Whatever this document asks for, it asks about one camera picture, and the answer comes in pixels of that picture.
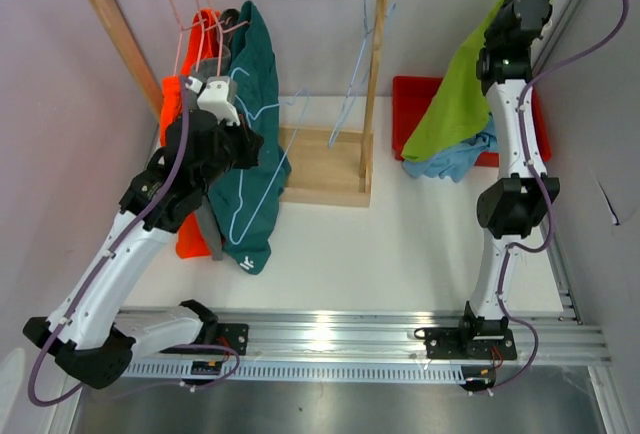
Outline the teal shorts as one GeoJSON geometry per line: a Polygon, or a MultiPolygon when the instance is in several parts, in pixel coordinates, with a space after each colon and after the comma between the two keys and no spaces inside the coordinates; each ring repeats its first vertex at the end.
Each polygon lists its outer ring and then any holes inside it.
{"type": "Polygon", "coordinates": [[[264,138],[259,165],[227,172],[209,191],[224,237],[223,251],[250,275],[258,275],[271,255],[269,238],[291,165],[279,144],[280,107],[276,58],[265,20],[250,0],[239,10],[230,44],[237,82],[235,106],[248,127],[264,138]]]}

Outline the orange shorts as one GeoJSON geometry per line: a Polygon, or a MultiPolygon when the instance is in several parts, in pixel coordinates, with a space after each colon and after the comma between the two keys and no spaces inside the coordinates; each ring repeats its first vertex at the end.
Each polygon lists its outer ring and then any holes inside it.
{"type": "MultiPolygon", "coordinates": [[[[188,29],[188,43],[184,55],[181,54],[181,47],[185,30],[179,34],[173,74],[165,77],[161,84],[163,105],[159,126],[162,146],[166,144],[166,129],[181,114],[179,76],[188,76],[192,67],[196,65],[202,67],[204,61],[213,58],[218,51],[218,41],[213,33],[215,18],[218,14],[218,11],[202,9],[194,16],[192,25],[188,29]]],[[[179,228],[175,251],[182,259],[210,255],[194,214],[190,214],[179,228]]]]}

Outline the grey shorts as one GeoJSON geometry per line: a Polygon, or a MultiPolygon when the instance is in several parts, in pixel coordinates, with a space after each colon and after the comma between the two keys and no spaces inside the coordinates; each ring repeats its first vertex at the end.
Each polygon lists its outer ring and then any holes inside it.
{"type": "MultiPolygon", "coordinates": [[[[233,37],[232,30],[239,19],[239,11],[234,8],[226,9],[222,13],[217,15],[222,25],[224,39],[223,39],[223,60],[221,75],[225,75],[231,64],[231,49],[230,44],[233,37]]],[[[204,61],[202,67],[199,66],[199,70],[196,70],[196,66],[191,68],[188,76],[195,76],[201,80],[206,80],[209,77],[216,75],[217,60],[213,58],[204,61]]],[[[213,260],[222,259],[222,235],[218,222],[213,212],[213,208],[207,196],[204,197],[202,206],[195,211],[195,217],[200,233],[205,240],[207,247],[210,250],[210,256],[213,260]]]]}

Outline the light blue shorts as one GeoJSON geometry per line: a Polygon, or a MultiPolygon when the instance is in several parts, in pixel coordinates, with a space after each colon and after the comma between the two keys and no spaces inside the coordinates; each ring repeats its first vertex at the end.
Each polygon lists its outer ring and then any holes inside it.
{"type": "Polygon", "coordinates": [[[498,142],[490,121],[486,127],[454,146],[436,153],[425,161],[404,160],[402,167],[412,178],[425,176],[428,178],[449,178],[453,182],[460,182],[475,165],[481,154],[496,153],[498,142]]]}

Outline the lime green shorts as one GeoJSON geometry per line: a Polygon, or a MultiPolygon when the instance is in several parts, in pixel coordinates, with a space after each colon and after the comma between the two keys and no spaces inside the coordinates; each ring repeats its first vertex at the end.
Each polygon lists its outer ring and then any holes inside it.
{"type": "Polygon", "coordinates": [[[498,0],[457,48],[436,94],[403,147],[403,159],[426,161],[486,126],[489,107],[476,75],[476,63],[484,47],[484,33],[504,1],[498,0]]]}

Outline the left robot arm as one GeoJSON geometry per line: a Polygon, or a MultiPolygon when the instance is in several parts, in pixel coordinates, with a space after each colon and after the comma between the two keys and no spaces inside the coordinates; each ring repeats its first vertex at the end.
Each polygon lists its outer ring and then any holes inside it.
{"type": "Polygon", "coordinates": [[[110,386],[141,357],[183,348],[209,352],[218,317],[195,300],[138,325],[118,315],[141,274],[202,207],[209,189],[234,168],[257,166],[263,144],[246,122],[229,125],[199,109],[179,115],[132,179],[106,240],[72,293],[49,316],[30,318],[25,337],[93,389],[110,386]]]}

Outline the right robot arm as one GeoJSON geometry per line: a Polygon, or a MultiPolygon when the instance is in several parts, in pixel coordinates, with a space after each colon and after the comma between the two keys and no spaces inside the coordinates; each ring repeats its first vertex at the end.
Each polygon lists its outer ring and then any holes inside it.
{"type": "Polygon", "coordinates": [[[506,296],[517,249],[549,213],[559,193],[539,153],[532,113],[531,46],[552,14],[551,0],[504,0],[484,32],[476,76],[496,129],[499,171],[477,201],[484,230],[479,278],[456,334],[462,357],[517,354],[506,296]]]}

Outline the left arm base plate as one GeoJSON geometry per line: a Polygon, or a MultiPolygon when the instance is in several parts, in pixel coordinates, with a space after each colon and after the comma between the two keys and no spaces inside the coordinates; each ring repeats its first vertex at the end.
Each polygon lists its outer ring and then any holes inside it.
{"type": "Polygon", "coordinates": [[[226,346],[244,356],[249,341],[249,325],[240,323],[219,323],[213,334],[213,344],[226,346]]]}

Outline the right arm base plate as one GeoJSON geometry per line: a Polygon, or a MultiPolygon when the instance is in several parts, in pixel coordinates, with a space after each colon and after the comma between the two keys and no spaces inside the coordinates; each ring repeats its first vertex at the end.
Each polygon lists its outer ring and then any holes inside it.
{"type": "Polygon", "coordinates": [[[472,337],[461,328],[420,327],[413,335],[423,342],[427,357],[432,360],[490,361],[493,354],[500,354],[508,361],[518,357],[510,329],[497,335],[472,337]]]}

